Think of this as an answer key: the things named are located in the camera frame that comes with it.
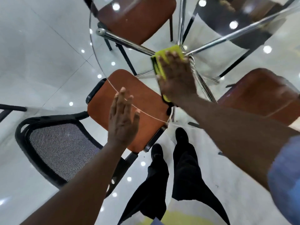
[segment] person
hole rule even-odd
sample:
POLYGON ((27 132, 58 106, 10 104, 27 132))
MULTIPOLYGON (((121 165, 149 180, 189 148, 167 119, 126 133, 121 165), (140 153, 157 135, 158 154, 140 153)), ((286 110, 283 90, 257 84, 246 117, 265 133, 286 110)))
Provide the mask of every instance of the person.
MULTIPOLYGON (((300 224, 300 134, 274 120, 221 107, 197 95, 188 59, 166 52, 159 58, 166 79, 161 92, 193 117, 217 147, 239 168, 270 191, 274 203, 293 225, 300 224)), ((139 110, 130 118, 133 96, 116 94, 109 114, 108 142, 58 193, 22 225, 94 224, 114 169, 138 131, 139 110)), ((119 224, 230 224, 219 200, 201 178, 194 147, 186 132, 175 132, 174 186, 165 205, 168 169, 159 144, 152 147, 148 177, 136 190, 119 224)))

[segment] forearm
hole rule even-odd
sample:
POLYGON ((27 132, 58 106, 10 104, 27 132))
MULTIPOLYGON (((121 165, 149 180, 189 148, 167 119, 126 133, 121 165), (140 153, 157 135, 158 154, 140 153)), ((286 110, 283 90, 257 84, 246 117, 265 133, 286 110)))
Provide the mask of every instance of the forearm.
POLYGON ((106 144, 58 193, 28 217, 22 225, 94 225, 113 172, 125 148, 106 144))
POLYGON ((181 106, 200 124, 218 148, 266 189, 267 173, 294 129, 277 121, 226 108, 193 96, 181 106))

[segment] brown chair seat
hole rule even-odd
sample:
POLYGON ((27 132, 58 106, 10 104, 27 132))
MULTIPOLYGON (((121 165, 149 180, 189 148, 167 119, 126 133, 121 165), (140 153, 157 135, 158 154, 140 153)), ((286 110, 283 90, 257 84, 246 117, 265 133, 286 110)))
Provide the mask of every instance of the brown chair seat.
MULTIPOLYGON (((98 92, 88 103, 88 114, 103 128, 108 130, 108 116, 110 106, 116 94, 115 89, 120 91, 122 87, 134 95, 133 104, 141 109, 140 126, 134 141, 128 146, 132 152, 142 151, 156 132, 165 125, 169 116, 167 115, 168 105, 163 103, 161 96, 148 88, 130 72, 119 69, 114 71, 98 92)), ((136 108, 132 106, 132 118, 136 108)))
POLYGON ((292 124, 300 116, 299 92, 268 69, 254 69, 218 101, 222 106, 292 124))
POLYGON ((120 9, 114 11, 111 3, 98 12, 98 19, 107 29, 138 45, 154 35, 172 16, 176 0, 113 0, 120 9))

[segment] person's right arm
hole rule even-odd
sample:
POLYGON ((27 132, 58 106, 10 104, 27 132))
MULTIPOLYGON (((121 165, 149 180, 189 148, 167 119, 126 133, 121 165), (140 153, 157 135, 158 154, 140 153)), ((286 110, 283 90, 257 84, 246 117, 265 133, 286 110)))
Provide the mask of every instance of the person's right arm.
POLYGON ((189 61, 167 53, 160 63, 162 94, 193 117, 234 164, 269 190, 267 173, 280 149, 300 133, 264 117, 226 108, 197 95, 189 61))

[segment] marble floor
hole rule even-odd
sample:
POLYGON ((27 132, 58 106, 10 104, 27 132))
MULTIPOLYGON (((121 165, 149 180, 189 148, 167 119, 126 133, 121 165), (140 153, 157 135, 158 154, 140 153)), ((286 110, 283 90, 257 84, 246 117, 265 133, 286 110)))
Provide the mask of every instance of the marble floor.
MULTIPOLYGON (((100 8, 110 1, 97 0, 97 5, 100 8)), ((180 0, 176 1, 174 41, 170 42, 167 22, 143 46, 158 51, 176 43, 180 0)), ((287 0, 274 1, 284 4, 287 0)), ((197 2, 187 0, 185 26, 197 2)), ((205 80, 215 98, 228 90, 226 85, 237 82, 255 68, 268 68, 300 90, 299 17, 299 13, 286 16, 275 31, 270 26, 273 36, 221 78, 219 84, 205 80)), ((96 21, 92 18, 90 26, 89 19, 89 9, 83 0, 0 0, 0 103, 29 108, 26 113, 12 112, 0 123, 0 221, 3 224, 21 223, 58 191, 17 145, 13 136, 16 125, 26 117, 84 111, 85 99, 99 80, 117 69, 130 71, 120 51, 112 46, 110 52, 104 40, 94 33, 96 21)), ((189 51, 218 37, 197 16, 184 45, 189 51)), ((151 69, 148 56, 125 50, 136 72, 151 69)), ((198 53, 196 66, 202 75, 216 77, 243 53, 244 49, 227 41, 198 53)), ((153 72, 140 80, 159 93, 153 72)), ((176 110, 175 120, 157 141, 163 147, 170 173, 166 203, 171 199, 173 187, 174 133, 177 126, 184 126, 196 148, 203 179, 223 204, 231 224, 289 224, 264 188, 226 157, 218 155, 218 148, 203 130, 186 126, 192 119, 180 108, 176 110)), ((107 142, 107 131, 90 117, 82 123, 99 143, 107 142)), ((115 188, 115 197, 110 195, 105 199, 96 224, 118 223, 128 200, 145 180, 150 163, 150 153, 141 152, 115 188)))

